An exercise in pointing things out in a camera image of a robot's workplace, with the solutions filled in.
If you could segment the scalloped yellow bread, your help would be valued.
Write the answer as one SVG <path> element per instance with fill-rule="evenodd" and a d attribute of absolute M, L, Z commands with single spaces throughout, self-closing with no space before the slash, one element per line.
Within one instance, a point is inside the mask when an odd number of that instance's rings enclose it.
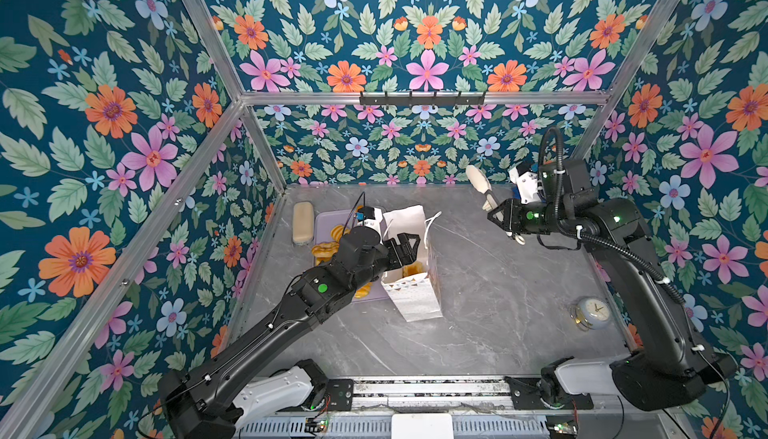
<path fill-rule="evenodd" d="M 411 277 L 411 276 L 425 273 L 425 272 L 426 272 L 425 266 L 421 262 L 414 262 L 402 268 L 402 277 L 403 278 Z"/>

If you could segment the white cartoon paper bag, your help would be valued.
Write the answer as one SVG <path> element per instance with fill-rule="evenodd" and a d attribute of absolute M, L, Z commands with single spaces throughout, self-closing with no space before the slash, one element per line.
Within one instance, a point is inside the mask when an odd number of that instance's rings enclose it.
<path fill-rule="evenodd" d="M 436 259 L 430 244 L 429 229 L 440 216 L 428 218 L 422 205 L 387 212 L 384 239 L 394 239 L 398 246 L 410 246 L 415 260 L 386 272 L 381 278 L 384 291 L 406 322 L 417 322 L 443 316 Z"/>

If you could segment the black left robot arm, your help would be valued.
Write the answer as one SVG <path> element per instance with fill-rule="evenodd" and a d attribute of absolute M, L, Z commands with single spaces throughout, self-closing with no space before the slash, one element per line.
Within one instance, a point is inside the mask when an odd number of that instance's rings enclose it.
<path fill-rule="evenodd" d="M 356 292 L 389 271 L 417 261 L 421 237 L 384 240 L 357 226 L 330 260 L 291 280 L 280 302 L 215 357 L 161 379 L 161 407 L 177 438 L 231 438 L 245 411 L 235 398 L 269 362 L 352 302 Z"/>

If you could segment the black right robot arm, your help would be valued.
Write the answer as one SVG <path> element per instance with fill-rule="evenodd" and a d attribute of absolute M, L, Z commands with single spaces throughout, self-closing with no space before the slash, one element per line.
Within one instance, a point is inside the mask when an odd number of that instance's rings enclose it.
<path fill-rule="evenodd" d="M 541 370 L 538 395 L 556 408 L 577 395 L 614 395 L 642 411 L 687 405 L 708 385 L 725 383 L 738 366 L 696 331 L 685 301 L 661 266 L 650 228 L 628 199 L 600 201 L 584 161 L 564 156 L 564 139 L 545 130 L 533 178 L 516 179 L 517 197 L 499 200 L 485 174 L 468 166 L 466 176 L 486 198 L 487 218 L 517 243 L 525 237 L 560 234 L 576 241 L 608 274 L 642 344 L 626 357 L 568 357 Z"/>

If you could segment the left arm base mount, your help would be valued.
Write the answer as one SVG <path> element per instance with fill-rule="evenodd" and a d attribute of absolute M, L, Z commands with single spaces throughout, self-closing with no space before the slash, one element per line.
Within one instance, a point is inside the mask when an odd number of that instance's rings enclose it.
<path fill-rule="evenodd" d="M 281 412 L 321 412 L 350 411 L 353 401 L 354 381 L 349 378 L 331 379 L 312 359 L 304 359 L 295 363 L 291 368 L 279 369 L 269 378 L 291 378 L 290 372 L 298 369 L 299 389 L 301 393 L 289 394 L 288 406 Z"/>

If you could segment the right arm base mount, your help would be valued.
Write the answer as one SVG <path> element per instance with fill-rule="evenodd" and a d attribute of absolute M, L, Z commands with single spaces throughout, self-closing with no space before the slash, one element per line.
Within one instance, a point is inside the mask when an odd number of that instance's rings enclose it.
<path fill-rule="evenodd" d="M 510 397 L 515 410 L 592 410 L 594 403 L 589 394 L 569 394 L 560 385 L 555 375 L 558 366 L 573 356 L 554 361 L 540 371 L 537 377 L 504 376 L 509 386 Z"/>

